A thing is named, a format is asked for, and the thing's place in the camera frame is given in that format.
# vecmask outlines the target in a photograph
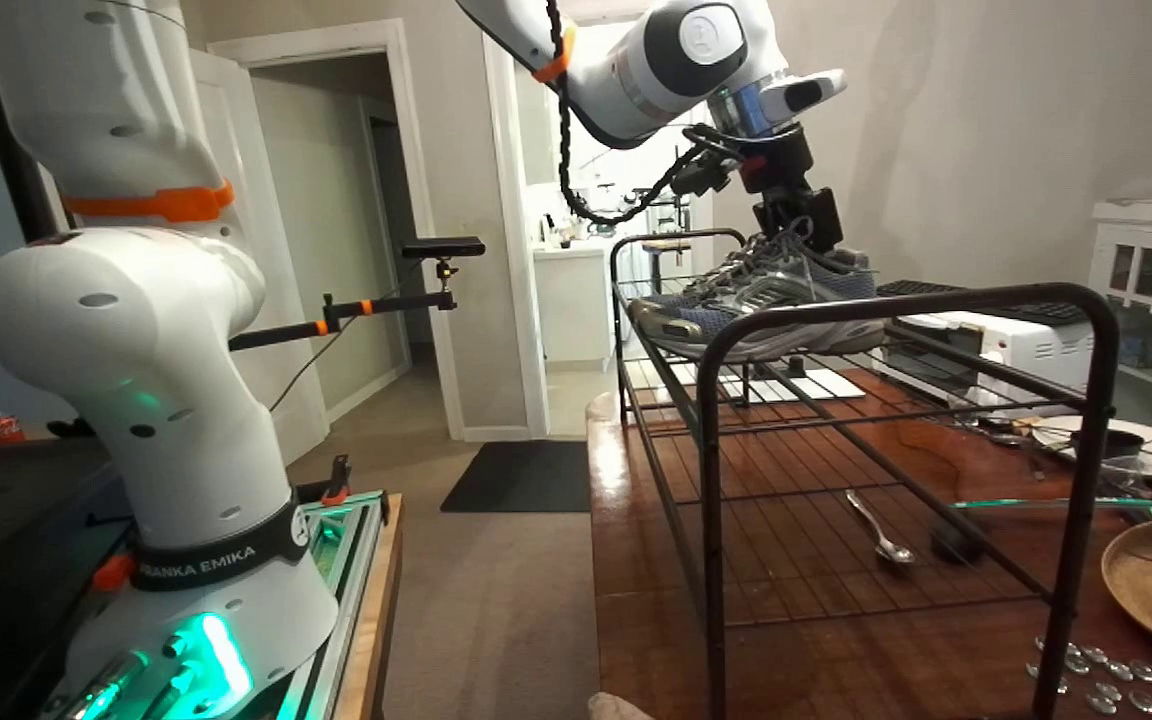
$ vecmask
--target black cable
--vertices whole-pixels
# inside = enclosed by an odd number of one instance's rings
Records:
[[[564,62],[564,17],[559,17],[559,0],[548,0],[546,4],[548,10],[548,40],[553,40],[553,60]],[[593,219],[593,224],[623,224],[631,217],[639,217],[648,204],[655,204],[655,197],[674,183],[674,175],[691,164],[696,155],[706,155],[701,145],[691,145],[685,155],[676,155],[669,164],[669,173],[635,200],[630,204],[623,213],[613,213],[613,217],[602,217],[596,206],[585,204],[585,197],[577,197],[574,188],[574,99],[568,99],[568,70],[558,75],[558,97],[559,97],[559,190],[568,200],[568,206],[582,217],[582,219]]]
[[[343,334],[343,328],[353,325],[356,316],[343,316],[341,319],[341,333],[325,344],[325,347],[317,347],[302,368],[295,368],[295,375],[285,384],[285,390],[267,402],[267,412],[276,412],[285,400],[287,400],[287,390],[302,384],[302,375]]]

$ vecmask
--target metal rack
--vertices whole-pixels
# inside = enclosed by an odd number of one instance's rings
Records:
[[[1033,714],[1055,710],[1060,662],[1074,637],[1074,616],[1082,600],[1082,569],[1089,561],[1089,528],[1096,503],[1102,448],[1111,412],[1111,368],[1116,368],[1116,319],[1109,303],[1082,282],[1025,282],[1025,289],[972,289],[972,290],[922,290],[922,295],[876,295],[857,303],[817,303],[782,308],[750,316],[723,328],[708,351],[691,364],[676,364],[659,351],[630,310],[618,290],[618,257],[630,244],[652,234],[630,234],[613,249],[613,310],[618,310],[618,386],[622,386],[622,426],[639,438],[652,483],[659,491],[676,553],[691,580],[706,616],[706,671],[708,671],[708,714],[730,714],[730,637],[736,631],[784,631],[817,622],[870,622],[883,616],[911,610],[954,610],[975,605],[1045,605],[1045,653],[1033,687]],[[907,344],[929,344],[970,373],[993,375],[995,386],[990,402],[966,402],[944,397],[911,390],[876,373],[870,351],[860,355],[795,355],[792,364],[731,364],[731,347],[770,328],[784,325],[841,325],[841,319],[898,319],[916,310],[1001,310],[1001,308],[1063,303],[1093,325],[1089,386],[1070,390],[1040,375],[990,364],[972,351],[937,347],[922,334],[900,334]],[[631,386],[623,361],[623,333],[635,333],[648,364],[659,375],[659,397]],[[809,373],[834,373],[860,384],[860,397],[817,400],[795,381]],[[916,462],[883,448],[894,426],[929,426],[941,436],[970,436],[980,414],[995,412],[1075,412],[1075,459],[1070,462],[1070,503],[1055,553],[1055,580],[1040,580],[1033,569],[1007,557],[993,537],[970,524],[944,487],[929,487]],[[1025,473],[1036,454],[1030,448],[1001,452],[983,473]],[[857,487],[883,515],[925,512],[937,524],[966,530],[993,561],[980,572],[954,574],[907,574],[894,582],[887,569],[864,562],[864,528],[857,515],[835,506],[834,495]],[[800,592],[795,572],[826,572],[826,580],[850,582],[850,605],[828,605],[819,592]],[[742,597],[758,582],[778,582],[778,606]]]

